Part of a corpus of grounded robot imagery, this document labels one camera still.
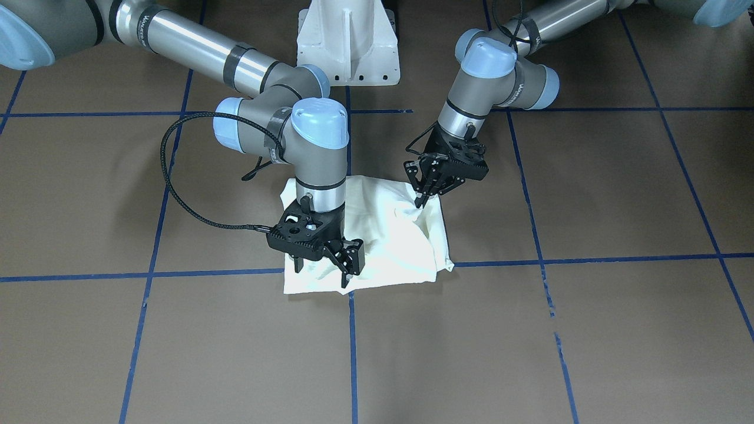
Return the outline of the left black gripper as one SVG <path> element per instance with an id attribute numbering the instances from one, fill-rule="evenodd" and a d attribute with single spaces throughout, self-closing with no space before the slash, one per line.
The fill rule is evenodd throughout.
<path id="1" fill-rule="evenodd" d="M 425 207 L 431 196 L 444 195 L 466 180 L 480 181 L 487 176 L 483 158 L 487 148 L 475 132 L 476 127 L 467 124 L 464 135 L 458 138 L 435 122 L 407 145 L 406 152 L 418 156 L 404 162 L 406 176 L 416 192 L 417 208 Z"/>

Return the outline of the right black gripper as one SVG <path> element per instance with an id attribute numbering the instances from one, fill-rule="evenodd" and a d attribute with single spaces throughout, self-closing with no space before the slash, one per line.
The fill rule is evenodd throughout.
<path id="1" fill-rule="evenodd" d="M 365 247 L 361 239 L 343 237 L 345 205 L 327 212 L 312 210 L 312 199 L 293 201 L 266 234 L 269 247 L 291 256 L 294 272 L 305 267 L 305 260 L 318 262 L 328 258 L 341 271 L 341 288 L 347 288 L 353 276 L 365 266 Z"/>

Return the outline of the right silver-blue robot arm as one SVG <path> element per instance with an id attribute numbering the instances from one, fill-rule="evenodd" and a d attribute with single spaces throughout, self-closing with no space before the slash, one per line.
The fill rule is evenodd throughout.
<path id="1" fill-rule="evenodd" d="M 348 114 L 330 97 L 315 65 L 291 65 L 262 54 L 154 1 L 3 1 L 2 65 L 27 71 L 54 64 L 105 41 L 143 48 L 237 91 L 214 112 L 178 119 L 167 129 L 160 163 L 168 191 L 183 207 L 168 172 L 167 142 L 178 126 L 210 117 L 218 142 L 259 157 L 244 180 L 264 167 L 295 169 L 295 199 L 273 226 L 236 225 L 266 234 L 269 247 L 288 254 L 295 271 L 305 260 L 330 260 L 341 286 L 365 266 L 361 239 L 344 236 Z"/>

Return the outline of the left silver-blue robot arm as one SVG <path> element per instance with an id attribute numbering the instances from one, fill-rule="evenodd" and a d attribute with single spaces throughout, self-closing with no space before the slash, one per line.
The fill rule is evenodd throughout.
<path id="1" fill-rule="evenodd" d="M 495 28 L 469 29 L 454 50 L 459 71 L 441 113 L 426 130 L 425 148 L 404 164 L 415 191 L 415 207 L 423 208 L 467 180 L 482 180 L 488 166 L 479 132 L 494 107 L 543 110 L 557 99 L 558 74 L 528 57 L 544 46 L 563 40 L 577 29 L 633 1 L 546 1 Z"/>

